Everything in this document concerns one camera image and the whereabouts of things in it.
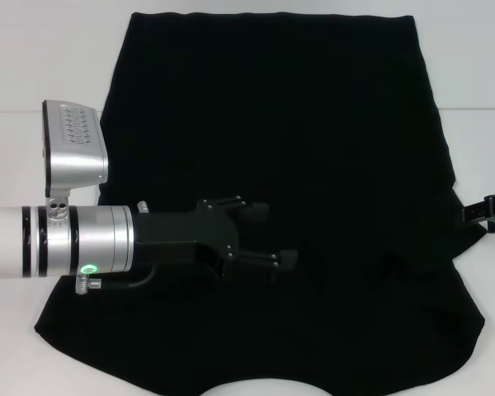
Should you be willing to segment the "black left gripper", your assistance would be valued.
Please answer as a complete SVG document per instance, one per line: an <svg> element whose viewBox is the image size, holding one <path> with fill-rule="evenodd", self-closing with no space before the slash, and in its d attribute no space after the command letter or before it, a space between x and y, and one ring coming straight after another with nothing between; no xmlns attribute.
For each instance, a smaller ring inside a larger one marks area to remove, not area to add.
<svg viewBox="0 0 495 396"><path fill-rule="evenodd" d="M264 224L268 217L267 203L248 203L241 196L198 200L188 212L134 213L132 266L200 263L225 279L274 281L295 270L298 252L238 251L235 225Z"/></svg>

